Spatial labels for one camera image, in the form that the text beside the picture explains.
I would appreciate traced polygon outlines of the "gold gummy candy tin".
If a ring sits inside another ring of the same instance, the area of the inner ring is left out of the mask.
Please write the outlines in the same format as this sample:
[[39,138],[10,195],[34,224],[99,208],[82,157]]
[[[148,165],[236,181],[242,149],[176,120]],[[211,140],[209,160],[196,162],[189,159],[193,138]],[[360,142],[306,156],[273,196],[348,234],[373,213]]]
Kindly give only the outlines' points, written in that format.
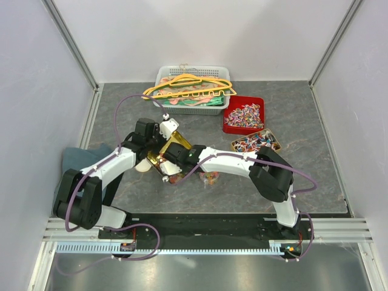
[[[176,142],[178,144],[183,145],[187,149],[191,149],[192,145],[178,132],[175,131],[172,133],[171,137],[166,141],[166,144],[162,147],[162,149],[159,151],[158,154],[148,152],[147,154],[147,160],[149,163],[151,163],[152,167],[159,172],[159,174],[162,176],[161,172],[159,171],[159,165],[160,163],[167,161],[164,157],[163,154],[165,150],[168,148],[168,146]],[[184,177],[183,172],[181,172],[178,177],[176,178],[176,181],[174,184],[176,184],[178,181],[180,181]]]

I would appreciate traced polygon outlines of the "gold lollipop tin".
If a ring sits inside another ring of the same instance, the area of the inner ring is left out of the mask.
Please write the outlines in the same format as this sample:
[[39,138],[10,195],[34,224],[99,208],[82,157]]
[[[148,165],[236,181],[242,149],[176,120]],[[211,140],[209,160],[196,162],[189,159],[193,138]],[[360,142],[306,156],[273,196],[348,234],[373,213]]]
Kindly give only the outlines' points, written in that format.
[[256,152],[261,147],[268,147],[275,152],[281,150],[279,141],[269,129],[251,133],[231,142],[231,148],[235,152]]

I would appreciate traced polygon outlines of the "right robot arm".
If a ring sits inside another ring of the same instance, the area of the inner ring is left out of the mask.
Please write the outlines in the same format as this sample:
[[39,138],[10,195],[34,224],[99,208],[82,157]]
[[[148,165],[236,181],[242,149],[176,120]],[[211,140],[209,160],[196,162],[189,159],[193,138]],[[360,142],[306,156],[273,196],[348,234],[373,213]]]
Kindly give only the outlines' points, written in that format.
[[160,169],[165,176],[182,173],[188,178],[195,172],[221,172],[250,179],[258,193],[272,202],[279,234],[289,239],[299,232],[300,215],[291,198],[292,167],[272,149],[261,147],[256,152],[241,153],[204,145],[187,149],[173,142],[162,158],[165,161]]

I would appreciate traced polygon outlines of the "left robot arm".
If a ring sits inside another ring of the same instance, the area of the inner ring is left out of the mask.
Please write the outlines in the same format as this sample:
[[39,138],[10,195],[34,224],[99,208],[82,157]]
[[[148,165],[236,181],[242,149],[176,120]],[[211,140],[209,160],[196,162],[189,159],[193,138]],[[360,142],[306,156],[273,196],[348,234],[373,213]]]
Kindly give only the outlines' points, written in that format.
[[150,151],[166,143],[160,124],[141,118],[135,130],[104,159],[81,170],[68,169],[59,183],[53,214],[65,222],[65,229],[91,229],[99,221],[103,207],[109,207],[124,172],[143,162]]

